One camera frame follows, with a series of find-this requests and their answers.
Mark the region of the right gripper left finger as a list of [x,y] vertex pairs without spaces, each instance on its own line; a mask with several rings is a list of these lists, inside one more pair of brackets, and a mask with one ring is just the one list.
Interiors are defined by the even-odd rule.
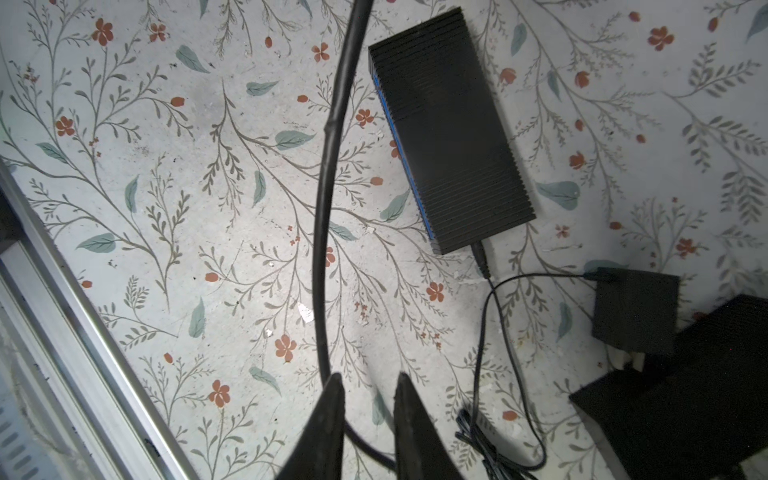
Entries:
[[333,373],[276,479],[339,480],[342,475],[344,425],[345,389],[341,375]]

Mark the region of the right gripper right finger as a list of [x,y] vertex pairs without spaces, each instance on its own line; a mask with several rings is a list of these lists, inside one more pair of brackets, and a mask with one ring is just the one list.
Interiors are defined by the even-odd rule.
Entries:
[[463,479],[452,462],[410,377],[400,373],[394,398],[398,479]]

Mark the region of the black power adapter with cable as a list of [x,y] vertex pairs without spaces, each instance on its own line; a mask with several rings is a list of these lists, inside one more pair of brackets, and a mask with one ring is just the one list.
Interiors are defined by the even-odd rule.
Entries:
[[[518,358],[510,342],[504,313],[498,294],[500,287],[514,281],[538,277],[582,279],[596,284],[592,319],[592,336],[608,346],[632,355],[670,357],[673,352],[677,321],[680,278],[654,272],[626,268],[597,267],[575,273],[523,273],[498,283],[492,280],[484,245],[471,245],[474,260],[490,292],[483,304],[477,356],[473,373],[471,402],[457,415],[458,440],[467,444],[482,458],[482,465],[490,479],[532,479],[548,461],[545,442],[534,426],[525,380]],[[533,465],[524,465],[500,453],[497,446],[479,426],[480,379],[485,351],[487,316],[490,305],[495,305],[499,316],[502,338],[515,380],[520,391],[524,418],[541,448],[542,457]]]

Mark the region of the long black power brick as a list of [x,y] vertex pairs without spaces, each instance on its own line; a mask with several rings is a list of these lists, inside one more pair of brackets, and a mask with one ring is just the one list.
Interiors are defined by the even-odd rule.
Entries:
[[617,479],[743,479],[767,448],[767,302],[739,295],[675,338],[672,358],[570,400]]

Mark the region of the black network switch box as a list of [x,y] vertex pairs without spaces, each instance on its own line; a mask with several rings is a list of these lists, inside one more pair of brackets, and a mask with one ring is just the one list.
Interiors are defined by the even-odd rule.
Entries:
[[368,53],[436,254],[535,219],[460,8],[380,41]]

